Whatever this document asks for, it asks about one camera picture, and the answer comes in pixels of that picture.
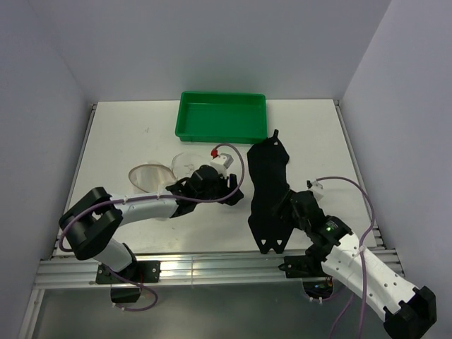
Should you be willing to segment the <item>black bra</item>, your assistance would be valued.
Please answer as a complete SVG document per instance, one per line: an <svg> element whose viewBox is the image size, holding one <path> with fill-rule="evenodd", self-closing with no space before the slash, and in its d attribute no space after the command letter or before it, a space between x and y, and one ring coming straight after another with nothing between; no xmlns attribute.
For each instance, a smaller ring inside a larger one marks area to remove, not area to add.
<svg viewBox="0 0 452 339"><path fill-rule="evenodd" d="M253 145L246 154L254 186L248 224L262 254L271 250L281 254L292 234L292 228L275 214L290 189L286 175L290 156L278 134L279 130L274 130L271 137Z"/></svg>

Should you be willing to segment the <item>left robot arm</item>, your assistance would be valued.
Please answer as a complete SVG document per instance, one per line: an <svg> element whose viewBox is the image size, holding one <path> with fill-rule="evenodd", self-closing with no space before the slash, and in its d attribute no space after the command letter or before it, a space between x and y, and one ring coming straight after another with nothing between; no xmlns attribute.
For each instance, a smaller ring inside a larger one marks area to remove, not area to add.
<svg viewBox="0 0 452 339"><path fill-rule="evenodd" d="M93 258L120 281L129 282L138 265L130 248L114 239L118 228L147 219L181 217L201 203L234 206L244 197L239 189L242 182L235 174L223 175L203 165L161 193L113 197L103 187L95 187L60 217L61 239L69 242L67 250L79 261Z"/></svg>

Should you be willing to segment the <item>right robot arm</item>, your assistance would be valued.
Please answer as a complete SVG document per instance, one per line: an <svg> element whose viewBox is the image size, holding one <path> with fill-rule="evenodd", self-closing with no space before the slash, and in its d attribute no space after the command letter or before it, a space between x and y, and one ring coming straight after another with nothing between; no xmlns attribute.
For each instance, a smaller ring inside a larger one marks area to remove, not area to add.
<svg viewBox="0 0 452 339"><path fill-rule="evenodd" d="M374 310L391 338L421 338L436 323L435 294L408 282L361 245L341 219L324 214L311 191L288 191L276 213L312 242L303 255L284 257L278 268L287 278L339 280Z"/></svg>

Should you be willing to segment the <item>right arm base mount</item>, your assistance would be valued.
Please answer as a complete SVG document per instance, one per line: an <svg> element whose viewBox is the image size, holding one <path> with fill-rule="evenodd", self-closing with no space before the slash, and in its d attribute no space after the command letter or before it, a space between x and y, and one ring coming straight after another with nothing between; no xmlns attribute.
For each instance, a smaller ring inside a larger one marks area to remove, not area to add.
<svg viewBox="0 0 452 339"><path fill-rule="evenodd" d="M321 264L307 255L285 256L278 269L287 279L300 279L310 302L322 302L333 296L333 278L323 272Z"/></svg>

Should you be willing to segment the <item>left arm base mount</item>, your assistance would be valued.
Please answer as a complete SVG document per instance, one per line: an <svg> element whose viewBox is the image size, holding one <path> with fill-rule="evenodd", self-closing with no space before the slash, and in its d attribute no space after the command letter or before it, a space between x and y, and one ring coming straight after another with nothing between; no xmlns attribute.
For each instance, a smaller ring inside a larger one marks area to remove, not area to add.
<svg viewBox="0 0 452 339"><path fill-rule="evenodd" d="M110 299L113 305L129 312L147 311L158 301L158 294L146 283L158 283L160 279L159 261L133 261L130 266L120 272L114 272L101 263L95 278L96 285L110 286ZM153 301L146 307L132 307L140 297L148 292Z"/></svg>

